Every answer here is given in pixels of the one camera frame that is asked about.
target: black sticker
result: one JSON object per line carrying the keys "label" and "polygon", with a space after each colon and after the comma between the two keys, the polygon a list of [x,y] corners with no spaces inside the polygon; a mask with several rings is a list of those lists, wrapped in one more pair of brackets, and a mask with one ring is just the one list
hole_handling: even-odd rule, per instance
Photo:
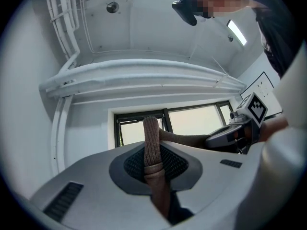
{"label": "black sticker", "polygon": [[245,102],[248,101],[250,95],[248,95],[247,97],[244,98],[244,100],[241,102],[241,104],[237,107],[237,109],[241,108],[242,106],[244,106]]}
{"label": "black sticker", "polygon": [[251,103],[248,106],[248,110],[254,115],[254,117],[260,124],[267,109],[262,104],[261,100],[259,100],[257,96],[254,96]]}

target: brown rope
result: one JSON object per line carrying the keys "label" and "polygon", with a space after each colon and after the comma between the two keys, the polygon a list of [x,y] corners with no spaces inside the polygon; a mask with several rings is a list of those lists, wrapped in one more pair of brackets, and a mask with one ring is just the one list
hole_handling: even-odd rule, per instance
{"label": "brown rope", "polygon": [[143,125],[145,132],[144,179],[152,190],[153,204],[167,218],[170,206],[170,188],[165,179],[161,159],[158,120],[149,117],[144,120]]}
{"label": "brown rope", "polygon": [[155,117],[144,119],[145,153],[144,179],[152,190],[151,200],[160,213],[167,218],[170,207],[170,187],[165,179],[165,171],[160,153],[160,140],[172,141],[182,145],[204,148],[208,135],[180,136],[159,128]]}

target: black camera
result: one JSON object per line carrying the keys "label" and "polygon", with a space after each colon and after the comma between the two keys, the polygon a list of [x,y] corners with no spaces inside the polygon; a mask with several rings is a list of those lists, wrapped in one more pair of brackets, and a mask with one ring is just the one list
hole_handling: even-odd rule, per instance
{"label": "black camera", "polygon": [[195,15],[211,18],[208,11],[204,11],[206,8],[198,6],[197,0],[178,0],[173,2],[172,7],[186,23],[193,26],[197,24]]}

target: white wall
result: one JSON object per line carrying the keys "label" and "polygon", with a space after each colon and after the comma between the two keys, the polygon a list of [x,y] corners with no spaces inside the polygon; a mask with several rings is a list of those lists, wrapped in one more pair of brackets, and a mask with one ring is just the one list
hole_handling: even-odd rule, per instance
{"label": "white wall", "polygon": [[[43,5],[39,10],[48,15]],[[41,19],[33,0],[26,0],[3,34],[0,48],[2,172],[13,190],[26,198],[52,177],[50,132],[56,102],[41,97],[38,85],[63,64],[50,46],[52,38],[57,40],[55,32],[43,28]]]}
{"label": "white wall", "polygon": [[159,110],[227,100],[223,95],[149,97],[93,103],[70,107],[65,133],[65,166],[115,147],[114,114]]}
{"label": "white wall", "polygon": [[241,76],[238,77],[238,79],[244,82],[248,88],[260,76],[262,72],[265,72],[267,74],[274,88],[276,88],[280,81],[280,78],[277,72],[269,63],[268,58],[264,52],[245,72],[241,74]]}

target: white pipe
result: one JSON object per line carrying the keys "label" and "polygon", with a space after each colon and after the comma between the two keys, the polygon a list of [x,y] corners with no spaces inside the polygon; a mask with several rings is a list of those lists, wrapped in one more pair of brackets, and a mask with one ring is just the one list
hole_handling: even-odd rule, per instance
{"label": "white pipe", "polygon": [[66,61],[66,63],[64,64],[64,66],[62,66],[62,68],[60,69],[59,73],[62,73],[66,70],[68,70],[68,68],[72,65],[72,63],[74,63],[74,61],[76,60],[76,58],[78,57],[78,53],[74,53],[72,55],[72,57],[69,58],[68,61]]}
{"label": "white pipe", "polygon": [[80,0],[80,8],[81,8],[81,17],[82,17],[82,23],[83,23],[83,27],[84,27],[84,33],[85,33],[86,41],[87,41],[88,47],[90,48],[90,51],[92,53],[94,53],[91,38],[89,36],[88,28],[87,28],[84,0]]}
{"label": "white pipe", "polygon": [[52,121],[50,144],[51,144],[51,168],[53,176],[56,176],[59,173],[57,143],[58,143],[58,127],[59,127],[60,116],[62,113],[63,100],[64,100],[63,98],[59,99]]}
{"label": "white pipe", "polygon": [[[57,0],[51,0],[51,6],[52,6],[54,17],[58,16],[59,11],[58,11]],[[64,33],[64,30],[63,30],[63,26],[62,26],[59,18],[55,20],[55,24],[56,24],[57,29],[59,31],[60,40],[63,42],[63,45],[65,47],[65,50],[66,50],[68,56],[71,57],[72,52],[71,52],[71,49],[70,49],[69,44],[67,42],[67,39],[66,39],[66,36],[65,36],[65,33]]]}
{"label": "white pipe", "polygon": [[[62,5],[62,10],[65,11],[68,9],[67,7],[67,3],[66,3],[66,0],[60,0],[61,1],[61,5]],[[78,47],[78,43],[77,43],[77,40],[76,40],[76,37],[73,33],[73,27],[71,25],[71,20],[70,20],[70,16],[69,14],[65,14],[63,15],[63,18],[64,18],[64,22],[65,22],[65,25],[66,25],[66,29],[67,29],[67,34],[71,40],[71,44],[75,50],[75,52],[79,55],[80,54],[80,49]]]}
{"label": "white pipe", "polygon": [[[71,84],[63,85],[55,90],[47,93],[48,97],[65,97],[82,92],[91,92],[106,88],[127,88],[129,86],[139,86],[140,88],[146,85],[197,85],[213,87],[217,83],[216,79],[203,78],[197,76],[187,76],[180,74],[125,74],[117,76],[109,76],[106,78],[96,78],[81,82],[74,82]],[[231,83],[221,83],[221,87],[237,90],[238,93],[242,88],[238,88]]]}
{"label": "white pipe", "polygon": [[80,24],[79,24],[78,12],[77,12],[77,1],[71,0],[71,6],[72,6],[72,13],[74,16],[74,21],[75,21],[75,30],[78,30]]}
{"label": "white pipe", "polygon": [[67,4],[67,7],[68,7],[68,13],[69,13],[69,18],[71,20],[72,29],[75,30],[76,26],[75,26],[75,21],[73,20],[73,15],[72,15],[71,0],[66,0],[66,4]]}
{"label": "white pipe", "polygon": [[[49,13],[50,13],[50,17],[51,17],[51,18],[54,18],[54,14],[53,14],[53,10],[52,10],[52,8],[51,8],[50,0],[47,0],[47,6],[48,6]],[[65,55],[65,58],[66,58],[66,59],[69,59],[69,55],[68,55],[68,53],[66,52],[66,49],[65,49],[65,47],[64,47],[64,45],[63,45],[63,42],[62,42],[62,40],[61,40],[61,38],[60,38],[60,36],[59,36],[59,32],[58,32],[58,29],[57,29],[57,26],[56,26],[55,21],[52,22],[52,25],[53,25],[54,31],[56,32],[57,38],[58,38],[58,40],[59,40],[59,44],[60,44],[60,46],[61,46],[61,48],[62,48],[62,51],[63,51],[63,53],[64,53],[64,55]]]}
{"label": "white pipe", "polygon": [[65,142],[65,129],[66,129],[66,120],[69,112],[69,107],[71,105],[72,96],[65,98],[65,103],[61,113],[58,129],[58,144],[57,144],[57,163],[58,171],[61,173],[65,170],[65,160],[64,160],[64,142]]}
{"label": "white pipe", "polygon": [[134,3],[134,0],[131,1],[130,15],[129,15],[129,45],[130,45],[130,49],[134,48],[134,41],[133,41],[133,36],[132,36],[132,30],[134,28],[134,26],[133,26],[134,21],[132,20],[133,3]]}
{"label": "white pipe", "polygon": [[[107,68],[128,68],[128,67],[169,67],[174,68],[174,70],[178,69],[189,69],[194,70],[196,72],[208,73],[215,75],[216,77],[222,78],[224,76],[223,73],[219,71],[215,71],[212,69],[208,69],[205,67],[192,65],[184,62],[170,61],[170,60],[158,60],[158,59],[119,59],[119,60],[110,60],[104,61],[100,63],[88,64],[85,66],[81,66],[63,73],[59,73],[56,76],[51,77],[46,82],[41,83],[39,85],[40,90],[46,90],[49,88],[58,87],[64,82],[75,79],[78,76],[82,76],[85,73],[91,73],[96,70],[105,70]],[[242,85],[240,81],[234,79],[234,82],[239,84],[239,87],[245,87]]]}
{"label": "white pipe", "polygon": [[[213,56],[211,56],[211,57],[212,57],[212,59],[219,65],[219,67],[222,68],[222,66],[216,61],[216,59],[214,59]],[[223,72],[224,72],[226,75],[228,75],[228,73],[224,70],[224,68],[222,68],[222,70],[223,70]]]}

